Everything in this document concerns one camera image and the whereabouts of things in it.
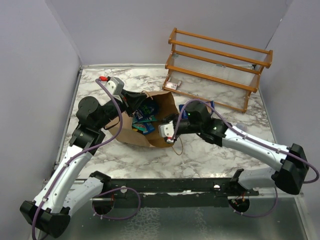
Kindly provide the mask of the blue Bonk snack bag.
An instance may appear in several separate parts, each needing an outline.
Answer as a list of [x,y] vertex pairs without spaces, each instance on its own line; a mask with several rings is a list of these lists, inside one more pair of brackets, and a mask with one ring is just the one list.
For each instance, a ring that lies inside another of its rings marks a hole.
[[159,106],[155,100],[146,99],[133,113],[136,120],[140,121],[145,118],[157,115],[159,112]]

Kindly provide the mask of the brown paper bag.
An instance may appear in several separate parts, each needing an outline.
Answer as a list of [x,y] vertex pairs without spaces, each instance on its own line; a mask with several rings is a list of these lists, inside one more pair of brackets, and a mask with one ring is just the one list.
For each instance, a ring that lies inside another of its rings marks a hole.
[[[173,144],[166,143],[163,137],[159,134],[159,125],[163,122],[163,118],[170,114],[178,114],[178,110],[175,104],[174,97],[169,91],[151,91],[143,92],[146,94],[146,99],[156,101],[159,106],[158,114],[144,118],[142,120],[136,120],[134,112],[128,116],[125,112],[122,113],[122,129],[119,135],[116,137],[121,143],[131,144],[141,147],[149,148],[170,148]],[[155,131],[147,135],[143,135],[136,129],[132,128],[133,123],[137,122],[153,122],[152,125],[155,127]]]

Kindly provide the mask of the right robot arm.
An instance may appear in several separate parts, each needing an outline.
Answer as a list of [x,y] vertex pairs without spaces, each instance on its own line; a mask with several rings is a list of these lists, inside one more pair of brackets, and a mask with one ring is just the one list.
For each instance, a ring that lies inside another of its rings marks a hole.
[[285,146],[258,137],[214,118],[207,107],[199,101],[189,103],[184,109],[186,118],[179,114],[167,116],[158,127],[159,134],[167,143],[174,143],[184,134],[197,134],[205,142],[242,152],[264,164],[267,168],[237,170],[229,189],[240,196],[253,188],[277,187],[283,192],[298,195],[309,171],[302,146]]

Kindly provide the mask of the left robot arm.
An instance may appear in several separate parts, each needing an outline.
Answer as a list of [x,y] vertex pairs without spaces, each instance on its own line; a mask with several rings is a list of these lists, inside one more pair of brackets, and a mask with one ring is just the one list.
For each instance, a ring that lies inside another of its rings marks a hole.
[[71,217],[92,197],[106,197],[111,190],[108,179],[89,177],[82,185],[71,190],[84,166],[97,149],[115,139],[104,141],[102,129],[115,118],[123,124],[122,113],[131,116],[147,98],[145,93],[122,90],[119,96],[100,105],[93,96],[87,96],[78,103],[78,125],[72,133],[63,160],[41,192],[32,200],[25,200],[20,212],[31,225],[32,239],[40,230],[53,238],[60,237],[68,227]]

